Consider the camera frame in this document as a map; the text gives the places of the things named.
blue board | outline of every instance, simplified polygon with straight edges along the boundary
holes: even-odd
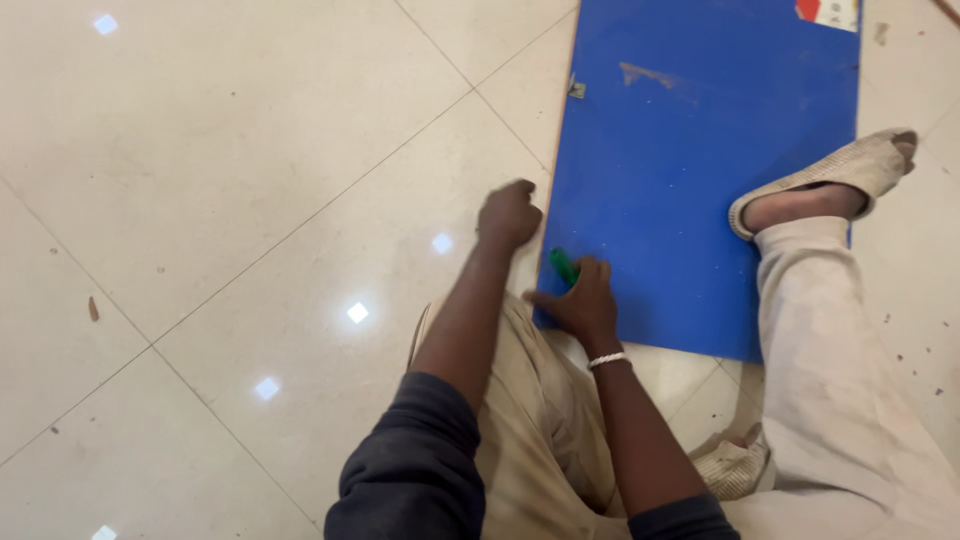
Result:
[[[539,288],[550,248],[607,259],[620,339],[760,362],[727,209],[853,140],[859,47],[793,0],[584,0]]]

dark blue sleeve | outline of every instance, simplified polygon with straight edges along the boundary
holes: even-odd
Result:
[[[634,540],[739,540],[709,492],[637,514],[627,524]]]
[[[473,458],[480,444],[467,399],[447,382],[409,373],[340,476],[324,537],[479,538],[486,510]]]

person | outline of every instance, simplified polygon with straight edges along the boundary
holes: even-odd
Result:
[[[956,475],[907,406],[863,307],[852,219],[913,168],[886,130],[738,199],[761,253],[762,427],[775,489],[719,503],[615,335],[610,265],[562,297],[525,295],[583,345],[556,354],[519,299],[514,251],[538,229],[533,184],[495,191],[441,307],[428,307],[393,404],[349,458],[327,538],[948,538]],[[643,358],[632,358],[643,361]]]

hand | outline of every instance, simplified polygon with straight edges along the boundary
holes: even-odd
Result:
[[[573,265],[580,277],[561,297],[527,291],[523,298],[550,314],[561,328],[573,334],[598,357],[622,351],[616,339],[616,302],[610,291],[610,264],[593,257],[579,258]]]
[[[502,248],[510,255],[537,232],[543,212],[530,204],[537,186],[517,180],[491,192],[480,210],[477,232],[480,243]]]

pant leg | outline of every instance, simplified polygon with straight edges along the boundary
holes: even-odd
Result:
[[[956,475],[868,320],[848,226],[815,217],[756,236],[763,427],[778,478],[777,491],[724,505],[745,538],[960,530]]]
[[[439,308],[427,309],[414,347]],[[487,490],[483,536],[630,538],[593,381],[549,347],[527,310],[514,297],[504,301],[477,419],[476,464]]]

